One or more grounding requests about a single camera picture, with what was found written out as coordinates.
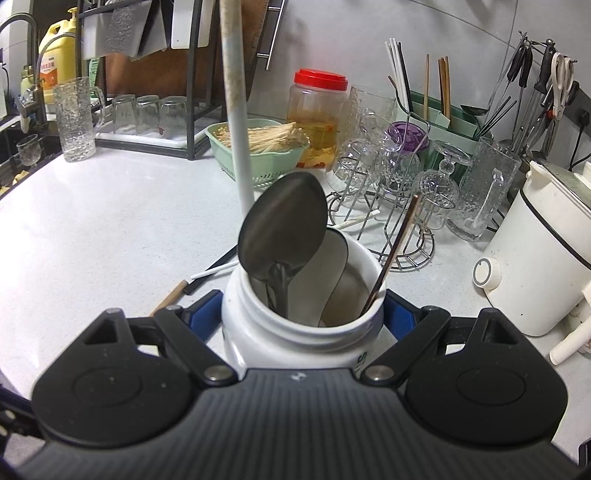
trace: sink faucet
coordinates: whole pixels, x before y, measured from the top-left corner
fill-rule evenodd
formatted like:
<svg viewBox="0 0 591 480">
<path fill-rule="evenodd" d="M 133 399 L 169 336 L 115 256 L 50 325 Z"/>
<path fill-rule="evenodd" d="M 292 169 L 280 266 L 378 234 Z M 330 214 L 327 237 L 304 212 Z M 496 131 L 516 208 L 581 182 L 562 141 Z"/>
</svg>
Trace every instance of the sink faucet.
<svg viewBox="0 0 591 480">
<path fill-rule="evenodd" d="M 14 14 L 11 17 L 8 17 L 2 25 L 0 25 L 0 33 L 4 30 L 7 26 L 17 20 L 24 20 L 28 22 L 31 26 L 33 38 L 31 39 L 30 43 L 30 50 L 29 56 L 33 65 L 39 63 L 38 59 L 41 59 L 41 56 L 37 54 L 39 49 L 39 28 L 37 27 L 37 22 L 35 19 L 25 13 Z M 29 98 L 21 99 L 17 96 L 16 104 L 18 108 L 18 112 L 21 114 L 21 120 L 26 119 L 31 113 L 35 113 L 37 116 L 37 121 L 42 125 L 47 122 L 47 114 L 45 110 L 45 99 L 43 97 L 43 88 L 41 87 L 41 83 L 39 80 L 40 77 L 40 69 L 35 70 L 34 77 L 33 77 L 33 87 L 31 87 Z"/>
</svg>

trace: black metal shelf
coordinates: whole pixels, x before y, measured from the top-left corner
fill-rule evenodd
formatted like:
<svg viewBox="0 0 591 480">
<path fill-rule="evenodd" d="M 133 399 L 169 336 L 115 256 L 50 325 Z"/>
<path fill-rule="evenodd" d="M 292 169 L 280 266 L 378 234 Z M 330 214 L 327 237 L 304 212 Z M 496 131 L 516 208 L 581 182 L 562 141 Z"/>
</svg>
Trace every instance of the black metal shelf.
<svg viewBox="0 0 591 480">
<path fill-rule="evenodd" d="M 122 0 L 114 4 L 103 5 L 105 0 L 98 0 L 98 5 L 93 8 L 86 8 L 88 0 L 78 0 L 78 22 L 76 23 L 76 76 L 82 77 L 82 28 L 84 19 L 93 15 L 99 15 L 104 13 L 113 12 L 118 8 L 128 7 L 130 5 L 139 4 L 147 0 Z M 277 13 L 277 22 L 274 27 L 273 36 L 271 39 L 271 45 L 268 53 L 257 52 L 258 58 L 264 58 L 267 60 L 265 66 L 266 70 L 269 70 L 269 64 L 273 54 L 275 46 L 275 39 L 277 32 L 280 27 L 281 17 L 285 8 L 287 0 L 281 0 L 281 6 L 268 6 L 267 15 L 269 12 Z M 204 145 L 209 145 L 209 140 L 206 138 L 195 144 L 194 141 L 194 125 L 195 120 L 207 115 L 211 111 L 217 108 L 222 108 L 221 120 L 226 119 L 226 106 L 225 101 L 214 102 L 212 101 L 212 89 L 213 81 L 216 74 L 216 57 L 219 46 L 219 29 L 220 29 L 220 14 L 219 14 L 219 0 L 216 0 L 213 9 L 213 18 L 211 23 L 211 29 L 209 33 L 209 43 L 213 44 L 213 47 L 209 49 L 208 58 L 206 61 L 206 68 L 209 75 L 206 79 L 206 91 L 205 99 L 195 98 L 195 74 L 196 74 L 196 51 L 197 51 L 197 39 L 199 38 L 199 24 L 201 22 L 201 10 L 203 6 L 203 0 L 196 0 L 193 7 L 193 18 L 191 19 L 191 30 L 189 37 L 189 57 L 187 62 L 187 148 L 175 149 L 167 147 L 156 147 L 154 145 L 147 144 L 132 144 L 128 142 L 120 142 L 114 140 L 97 140 L 97 145 L 109 148 L 117 148 L 131 151 L 141 151 L 144 153 L 154 153 L 161 155 L 169 155 L 172 157 L 186 157 L 188 160 L 195 160 L 197 155 L 203 151 Z M 107 78 L 106 78 L 106 61 L 102 57 L 101 60 L 101 74 L 102 83 L 105 89 L 105 98 L 108 95 L 107 92 Z"/>
</svg>

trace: white straw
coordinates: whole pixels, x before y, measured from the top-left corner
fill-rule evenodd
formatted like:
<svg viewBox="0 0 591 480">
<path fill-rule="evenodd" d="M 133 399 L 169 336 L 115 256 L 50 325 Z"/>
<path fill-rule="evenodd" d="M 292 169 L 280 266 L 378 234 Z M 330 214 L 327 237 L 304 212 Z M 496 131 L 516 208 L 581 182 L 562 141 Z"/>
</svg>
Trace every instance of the white straw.
<svg viewBox="0 0 591 480">
<path fill-rule="evenodd" d="M 369 218 L 374 218 L 379 215 L 379 210 L 373 210 L 369 213 Z M 366 215 L 358 216 L 347 220 L 346 222 L 337 223 L 333 228 L 337 230 L 342 230 L 343 228 L 347 228 L 353 225 L 357 225 L 362 223 L 366 218 Z M 220 272 L 225 272 L 226 270 L 231 270 L 235 268 L 240 262 L 238 260 L 234 260 L 232 262 L 228 262 L 227 264 L 220 265 L 219 267 L 210 268 L 209 270 L 202 271 L 196 275 L 191 275 L 191 280 L 196 280 L 197 278 L 208 277 L 209 275 L 213 275 Z"/>
<path fill-rule="evenodd" d="M 394 52 L 394 64 L 396 65 L 396 70 L 400 73 L 398 76 L 399 82 L 396 84 L 398 87 L 398 96 L 400 97 L 400 103 L 402 106 L 408 111 L 408 98 L 406 94 L 406 82 L 404 81 L 404 74 L 402 73 L 402 62 L 400 60 L 400 52 L 398 51 L 398 44 L 396 43 L 395 38 L 390 38 L 390 46 L 392 47 L 392 51 Z"/>
<path fill-rule="evenodd" d="M 396 65 L 394 64 L 394 52 L 392 51 L 389 41 L 385 41 L 384 45 L 386 45 L 386 51 L 388 52 L 388 60 L 390 61 L 390 68 L 392 69 L 392 79 L 396 84 L 396 88 L 400 88 L 400 83 L 398 83 L 398 74 L 396 73 Z"/>
<path fill-rule="evenodd" d="M 239 263 L 240 262 L 238 260 L 234 260 L 233 262 L 228 262 L 227 264 L 220 265 L 219 267 L 210 268 L 209 270 L 198 273 L 197 275 L 191 275 L 191 280 L 208 277 L 209 275 L 213 275 L 214 273 L 220 273 L 224 270 L 230 270 L 231 268 L 237 266 Z"/>
</svg>

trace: red lid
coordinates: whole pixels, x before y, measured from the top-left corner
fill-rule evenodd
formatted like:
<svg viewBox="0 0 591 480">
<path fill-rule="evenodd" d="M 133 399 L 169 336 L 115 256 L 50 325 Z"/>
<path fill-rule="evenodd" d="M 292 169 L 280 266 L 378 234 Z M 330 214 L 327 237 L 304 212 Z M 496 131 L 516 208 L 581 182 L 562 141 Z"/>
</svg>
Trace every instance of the red lid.
<svg viewBox="0 0 591 480">
<path fill-rule="evenodd" d="M 300 85 L 339 91 L 346 90 L 349 85 L 345 75 L 310 69 L 300 69 L 299 72 L 296 72 L 294 82 Z"/>
</svg>

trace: white electric kettle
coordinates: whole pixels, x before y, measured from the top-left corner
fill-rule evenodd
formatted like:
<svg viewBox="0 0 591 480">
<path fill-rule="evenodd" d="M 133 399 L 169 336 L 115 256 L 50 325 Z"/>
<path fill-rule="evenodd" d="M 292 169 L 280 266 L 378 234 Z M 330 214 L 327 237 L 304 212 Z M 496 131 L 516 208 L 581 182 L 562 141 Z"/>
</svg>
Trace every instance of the white electric kettle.
<svg viewBox="0 0 591 480">
<path fill-rule="evenodd" d="M 520 331 L 540 336 L 585 289 L 591 300 L 591 163 L 582 176 L 544 161 L 530 167 L 473 281 Z"/>
</svg>

